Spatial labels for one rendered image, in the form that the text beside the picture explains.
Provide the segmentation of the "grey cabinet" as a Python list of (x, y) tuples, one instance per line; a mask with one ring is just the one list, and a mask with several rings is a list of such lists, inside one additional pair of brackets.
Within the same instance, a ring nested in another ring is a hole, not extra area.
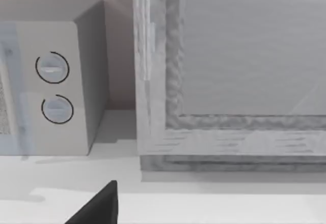
[(133, 0), (149, 172), (326, 172), (326, 0)]

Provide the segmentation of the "pale microwave oven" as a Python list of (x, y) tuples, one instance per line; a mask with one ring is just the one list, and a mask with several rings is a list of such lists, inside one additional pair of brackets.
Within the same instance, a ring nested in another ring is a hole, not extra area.
[[(0, 0), (0, 22), (17, 31), (21, 75), (23, 155), (87, 155), (108, 100), (105, 10), (102, 0)], [(49, 84), (35, 70), (50, 51), (67, 60), (65, 81)], [(41, 112), (44, 99), (59, 94), (73, 107), (72, 119), (57, 125)]]

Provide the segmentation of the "grey microwave knob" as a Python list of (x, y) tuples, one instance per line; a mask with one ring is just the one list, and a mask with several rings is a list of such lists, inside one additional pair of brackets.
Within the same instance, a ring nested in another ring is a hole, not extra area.
[(62, 83), (70, 73), (70, 67), (65, 57), (54, 51), (37, 57), (35, 70), (38, 76), (49, 84)]
[(63, 125), (72, 119), (74, 107), (68, 98), (56, 94), (42, 101), (41, 112), (47, 121)]

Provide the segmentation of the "glass microwave door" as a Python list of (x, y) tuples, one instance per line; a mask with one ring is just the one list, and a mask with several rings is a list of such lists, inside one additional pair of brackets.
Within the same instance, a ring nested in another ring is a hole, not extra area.
[(0, 155), (23, 155), (21, 75), (17, 31), (0, 22)]

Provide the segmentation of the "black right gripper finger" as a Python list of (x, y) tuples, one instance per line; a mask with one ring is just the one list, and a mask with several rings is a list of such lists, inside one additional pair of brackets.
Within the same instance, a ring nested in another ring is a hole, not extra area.
[(64, 224), (118, 224), (118, 182), (110, 181)]

